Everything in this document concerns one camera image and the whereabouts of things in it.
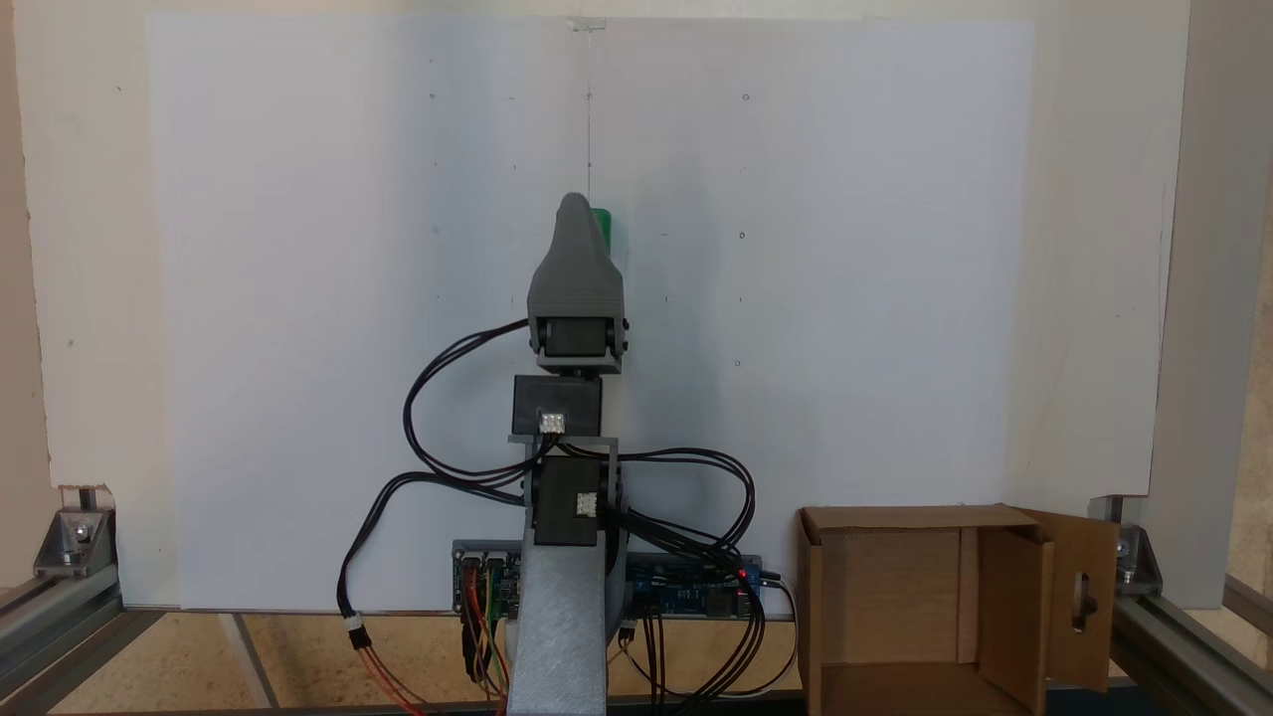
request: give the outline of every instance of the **cardboard box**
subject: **cardboard box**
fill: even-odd
[[[799,521],[810,716],[1037,716],[1049,677],[1105,691],[1118,525],[1006,505]]]

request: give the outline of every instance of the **white backdrop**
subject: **white backdrop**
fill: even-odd
[[[330,608],[363,510],[414,468],[406,387],[453,339],[524,315],[570,190],[614,213],[634,326],[606,432],[742,459],[746,552],[793,569],[805,505],[1008,497],[1013,308],[1035,288],[1017,276],[1030,23],[150,31],[185,606]],[[533,372],[522,339],[448,371],[424,440],[514,461],[516,371]],[[737,511],[721,474],[626,479],[635,506],[700,529]],[[451,540],[521,525],[406,490],[354,600],[447,609]]]

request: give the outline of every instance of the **small hole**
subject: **small hole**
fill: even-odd
[[[1091,580],[1083,572],[1074,575],[1074,604],[1071,609],[1069,626],[1076,634],[1087,631],[1087,617],[1097,612],[1096,599],[1090,594]]]

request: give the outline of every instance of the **gray robotic arm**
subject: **gray robotic arm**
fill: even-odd
[[[583,195],[561,200],[526,303],[531,348],[554,375],[517,376],[510,440],[530,454],[545,441],[593,451],[545,456],[526,484],[508,713],[601,716],[628,549],[628,535],[606,519],[626,505],[617,441],[601,434],[601,376],[622,367],[626,321],[622,275]]]

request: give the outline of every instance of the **blue circuit board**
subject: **blue circuit board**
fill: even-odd
[[[456,541],[452,545],[454,567],[452,569],[453,608],[460,610],[462,564],[474,561],[481,566],[477,571],[482,592],[485,580],[494,582],[491,592],[491,612],[495,614],[518,614],[521,543],[516,541]],[[747,584],[760,591],[761,559],[747,554],[742,558],[747,572]],[[628,581],[631,586],[629,600],[630,618],[640,618],[654,613],[672,619],[747,619],[751,615],[751,601],[746,590],[737,580],[722,581],[703,564],[672,557],[665,553],[633,552],[628,554]]]

